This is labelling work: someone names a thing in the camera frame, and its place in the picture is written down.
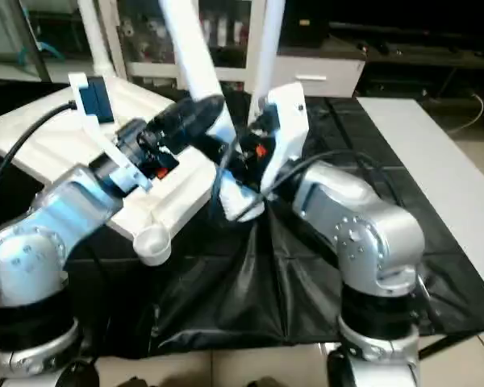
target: white drawer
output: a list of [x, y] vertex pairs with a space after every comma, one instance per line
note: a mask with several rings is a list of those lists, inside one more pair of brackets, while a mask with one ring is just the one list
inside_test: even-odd
[[351, 97], [363, 68], [362, 60], [278, 56], [272, 85], [300, 81], [305, 95]]

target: black tablecloth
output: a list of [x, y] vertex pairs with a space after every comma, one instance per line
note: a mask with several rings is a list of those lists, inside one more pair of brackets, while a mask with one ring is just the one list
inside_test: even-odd
[[[242, 125], [248, 96], [227, 94], [227, 100]], [[360, 104], [330, 101], [355, 148], [386, 166], [423, 228], [426, 249], [419, 272], [435, 314], [429, 318], [426, 302], [416, 297], [422, 335], [484, 331], [484, 283], [473, 265]], [[308, 98], [307, 109], [311, 130], [305, 156], [345, 148], [326, 101]], [[334, 164], [351, 169], [353, 162]], [[0, 222], [25, 210], [39, 188], [10, 169], [0, 189]], [[388, 198], [383, 184], [378, 188]], [[104, 353], [137, 358], [338, 340], [340, 276], [326, 262], [336, 258], [279, 202], [268, 203], [256, 221], [229, 230], [212, 224], [202, 209], [173, 239], [172, 249], [165, 264], [148, 268], [128, 240], [103, 227], [72, 253], [66, 269], [74, 308], [95, 343], [108, 326]], [[90, 254], [102, 258], [110, 286]]]

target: white table surface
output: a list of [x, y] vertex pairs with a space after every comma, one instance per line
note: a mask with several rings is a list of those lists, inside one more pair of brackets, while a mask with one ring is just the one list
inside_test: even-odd
[[413, 100], [359, 98], [484, 280], [484, 176]]

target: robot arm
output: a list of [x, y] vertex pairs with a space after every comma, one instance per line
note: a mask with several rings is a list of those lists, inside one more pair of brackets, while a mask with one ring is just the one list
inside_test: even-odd
[[[115, 143], [129, 167], [117, 164], [107, 153], [88, 166], [75, 165], [38, 193], [26, 214], [0, 229], [0, 372], [4, 377], [50, 373], [78, 353], [80, 330], [71, 313], [63, 272], [69, 254], [122, 209], [123, 199], [138, 186], [137, 181], [150, 181], [173, 163], [169, 148], [175, 150], [206, 132], [223, 104], [220, 96], [197, 102], [186, 99], [149, 123], [132, 120], [117, 132]], [[129, 178], [133, 170], [134, 178]]]
[[[239, 182], [268, 191], [297, 165], [308, 131], [302, 91], [301, 85], [288, 85], [269, 93], [260, 124], [240, 141], [242, 153], [227, 163]], [[219, 163], [216, 153], [205, 153]], [[363, 180], [323, 161], [286, 180], [276, 194], [338, 257], [342, 346], [328, 361], [330, 385], [416, 385], [411, 294], [424, 250], [416, 219], [381, 200]]]

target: white cable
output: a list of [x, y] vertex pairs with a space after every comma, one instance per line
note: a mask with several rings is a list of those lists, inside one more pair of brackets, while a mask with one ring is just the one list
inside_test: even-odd
[[473, 95], [473, 97], [475, 97], [480, 102], [481, 110], [478, 112], [477, 116], [474, 119], [472, 119], [471, 121], [469, 121], [468, 123], [465, 123], [464, 125], [460, 125], [459, 127], [454, 127], [453, 129], [446, 131], [447, 135], [456, 135], [457, 133], [459, 133], [463, 129], [466, 129], [467, 127], [471, 127], [484, 114], [484, 101], [477, 94], [473, 93], [472, 95]]

